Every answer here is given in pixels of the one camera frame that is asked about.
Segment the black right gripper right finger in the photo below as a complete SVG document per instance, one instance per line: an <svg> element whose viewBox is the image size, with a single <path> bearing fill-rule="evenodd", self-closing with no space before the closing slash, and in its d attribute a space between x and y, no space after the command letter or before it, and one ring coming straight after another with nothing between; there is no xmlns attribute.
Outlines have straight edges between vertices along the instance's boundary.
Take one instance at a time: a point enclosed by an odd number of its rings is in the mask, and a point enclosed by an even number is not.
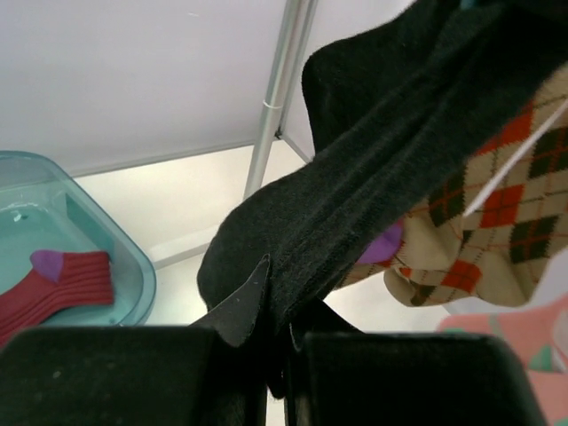
<svg viewBox="0 0 568 426"><path fill-rule="evenodd" d="M500 339L363 333L297 321L284 370L288 425L543 425L520 360Z"/></svg>

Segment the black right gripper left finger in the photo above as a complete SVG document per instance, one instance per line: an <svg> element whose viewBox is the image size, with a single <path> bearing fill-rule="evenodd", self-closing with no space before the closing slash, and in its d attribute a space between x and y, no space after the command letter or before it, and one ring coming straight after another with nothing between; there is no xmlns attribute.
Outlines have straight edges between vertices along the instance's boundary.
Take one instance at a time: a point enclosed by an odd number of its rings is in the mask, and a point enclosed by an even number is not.
<svg viewBox="0 0 568 426"><path fill-rule="evenodd" d="M254 344L270 274L189 326L37 327L1 352L4 425L262 425Z"/></svg>

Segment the black sock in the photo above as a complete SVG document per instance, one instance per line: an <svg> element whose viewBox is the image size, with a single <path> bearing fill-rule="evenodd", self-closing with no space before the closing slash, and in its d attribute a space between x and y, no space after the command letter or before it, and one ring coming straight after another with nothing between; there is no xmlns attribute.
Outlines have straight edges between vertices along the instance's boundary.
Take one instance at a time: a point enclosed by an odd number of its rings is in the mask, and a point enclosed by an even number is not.
<svg viewBox="0 0 568 426"><path fill-rule="evenodd" d="M197 274L214 308L270 259L259 354L274 397L284 395L280 336L290 321L518 116L566 60L564 1L417 1L308 58L313 159L234 209Z"/></svg>

